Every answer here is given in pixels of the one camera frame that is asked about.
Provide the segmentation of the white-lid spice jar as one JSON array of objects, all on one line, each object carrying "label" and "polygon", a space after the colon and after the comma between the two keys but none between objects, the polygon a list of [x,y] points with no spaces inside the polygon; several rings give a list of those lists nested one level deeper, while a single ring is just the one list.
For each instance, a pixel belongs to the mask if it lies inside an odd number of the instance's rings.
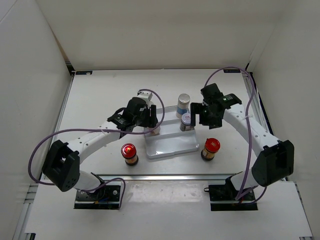
[{"label": "white-lid spice jar", "polygon": [[[149,132],[151,130],[151,128],[147,127],[147,128],[144,128],[144,132]],[[157,127],[155,130],[153,131],[150,131],[149,133],[145,134],[145,136],[147,137],[152,137],[152,136],[158,136],[160,134],[160,131],[161,131],[161,127]]]},{"label": "white-lid spice jar", "polygon": [[180,130],[182,132],[194,130],[194,127],[191,126],[191,114],[189,112],[186,112],[181,116]]}]

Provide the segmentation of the silver-lid blue-label bottle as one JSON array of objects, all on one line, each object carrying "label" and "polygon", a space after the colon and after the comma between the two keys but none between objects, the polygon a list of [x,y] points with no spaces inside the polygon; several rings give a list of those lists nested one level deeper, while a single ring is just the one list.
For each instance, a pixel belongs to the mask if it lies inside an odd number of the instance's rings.
[{"label": "silver-lid blue-label bottle", "polygon": [[181,119],[183,114],[187,113],[189,110],[190,96],[186,93],[182,93],[178,96],[176,116]]}]

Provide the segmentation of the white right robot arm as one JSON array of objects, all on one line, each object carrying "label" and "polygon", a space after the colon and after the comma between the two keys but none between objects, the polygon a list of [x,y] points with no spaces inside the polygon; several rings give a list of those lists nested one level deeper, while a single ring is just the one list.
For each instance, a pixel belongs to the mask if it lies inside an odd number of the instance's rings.
[{"label": "white right robot arm", "polygon": [[210,129],[220,128],[226,121],[249,144],[248,155],[255,154],[254,164],[225,180],[224,193],[230,200],[238,200],[255,187],[267,187],[294,172],[295,147],[289,140],[281,141],[269,133],[255,119],[251,119],[242,101],[234,94],[212,101],[190,104],[191,125],[199,123]]}]

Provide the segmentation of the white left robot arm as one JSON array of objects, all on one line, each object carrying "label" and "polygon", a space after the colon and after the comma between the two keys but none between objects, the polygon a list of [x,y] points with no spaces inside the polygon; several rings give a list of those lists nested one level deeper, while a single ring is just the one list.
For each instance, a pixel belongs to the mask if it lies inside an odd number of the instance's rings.
[{"label": "white left robot arm", "polygon": [[85,135],[68,142],[56,140],[46,155],[42,172],[62,192],[74,188],[87,192],[93,200],[100,200],[105,194],[103,181],[82,171],[80,165],[109,143],[133,134],[135,127],[157,128],[156,110],[147,99],[133,97],[126,107],[118,109],[98,128],[86,130]]}]

